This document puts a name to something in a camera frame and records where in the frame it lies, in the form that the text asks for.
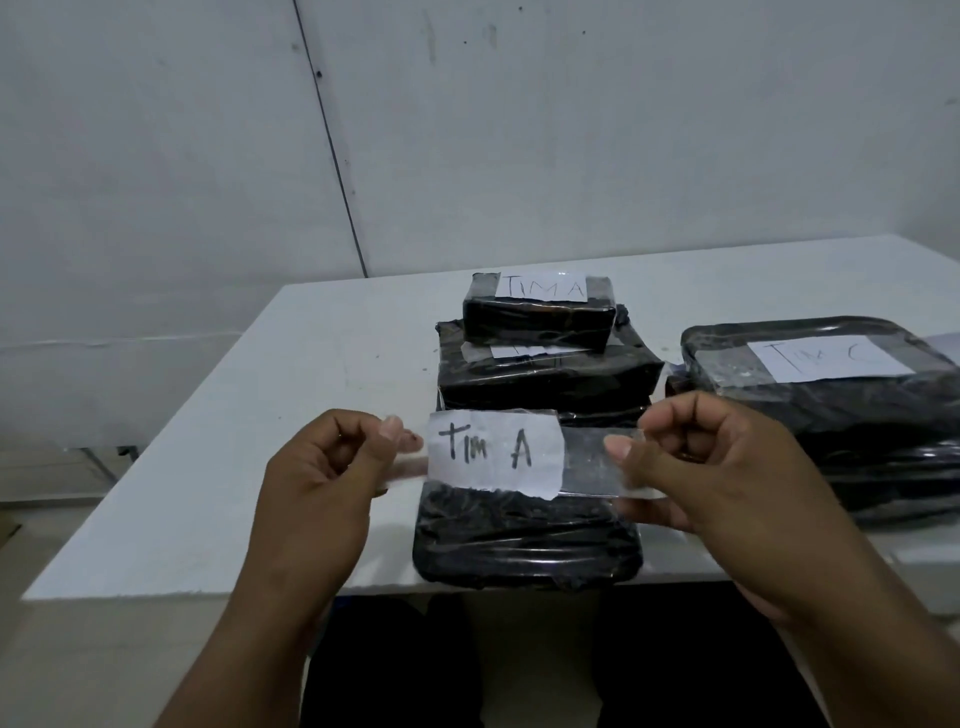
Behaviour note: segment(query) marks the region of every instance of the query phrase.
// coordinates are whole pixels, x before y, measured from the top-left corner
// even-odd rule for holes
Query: stack of packages
[[[580,277],[566,300],[551,274],[510,278],[474,274],[464,318],[437,324],[437,409],[556,411],[569,466],[571,449],[599,449],[604,431],[636,425],[662,362],[614,302],[609,279]],[[559,281],[563,289],[568,279]],[[472,588],[584,589],[629,579],[642,563],[636,529],[601,498],[542,500],[429,480],[413,558],[424,578]]]
[[[960,368],[909,331],[841,316],[693,327],[681,343],[688,386],[786,425],[858,522],[960,511]]]

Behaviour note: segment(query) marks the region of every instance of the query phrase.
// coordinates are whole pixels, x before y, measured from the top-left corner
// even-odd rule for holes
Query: white table
[[[960,263],[893,235],[634,255],[566,263],[609,276],[636,330],[680,361],[696,324],[862,314],[926,336],[960,330]],[[224,594],[240,569],[267,459],[330,407],[396,413],[420,428],[433,409],[434,324],[459,318],[472,271],[289,285],[74,535],[28,599]],[[418,592],[411,561],[420,482],[373,503],[353,593]],[[721,578],[680,534],[641,529],[638,581]],[[911,574],[960,575],[960,527],[882,534]],[[960,612],[960,589],[926,595]]]

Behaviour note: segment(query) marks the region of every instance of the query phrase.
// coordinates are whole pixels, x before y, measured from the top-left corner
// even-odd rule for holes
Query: black pants
[[[598,728],[827,728],[769,622],[733,584],[617,587],[601,597],[593,679]],[[479,728],[480,665],[463,604],[426,617],[398,599],[334,612],[310,663],[300,725]]]

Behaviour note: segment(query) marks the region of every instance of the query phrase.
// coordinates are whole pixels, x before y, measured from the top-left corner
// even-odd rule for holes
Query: black package
[[[564,490],[619,472],[603,451],[618,429],[564,427]],[[413,547],[428,581],[455,586],[547,586],[565,591],[633,578],[643,559],[636,526],[602,497],[553,500],[424,483]]]
[[[630,427],[649,405],[663,367],[623,306],[603,353],[494,359],[489,349],[465,342],[459,321],[440,322],[437,333],[441,409],[552,409],[562,425]]]
[[[608,278],[587,276],[587,300],[532,301],[497,298],[499,273],[474,273],[464,299],[464,332],[472,344],[607,346],[616,303]]]
[[[748,342],[861,334],[914,371],[775,382]],[[960,368],[882,319],[693,327],[681,338],[697,389],[784,423],[861,522],[945,513],[960,506]]]

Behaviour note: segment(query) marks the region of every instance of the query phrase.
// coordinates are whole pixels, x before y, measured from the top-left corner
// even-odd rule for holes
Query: hand
[[[780,423],[690,392],[657,402],[637,426],[644,440],[611,435],[607,451],[628,487],[649,486],[667,498],[621,498],[618,509],[637,522],[699,535],[748,598],[769,602],[752,598],[768,617],[815,619],[825,604],[886,571]]]
[[[305,426],[267,464],[235,597],[315,619],[360,558],[396,454],[422,446],[394,416],[333,409]]]

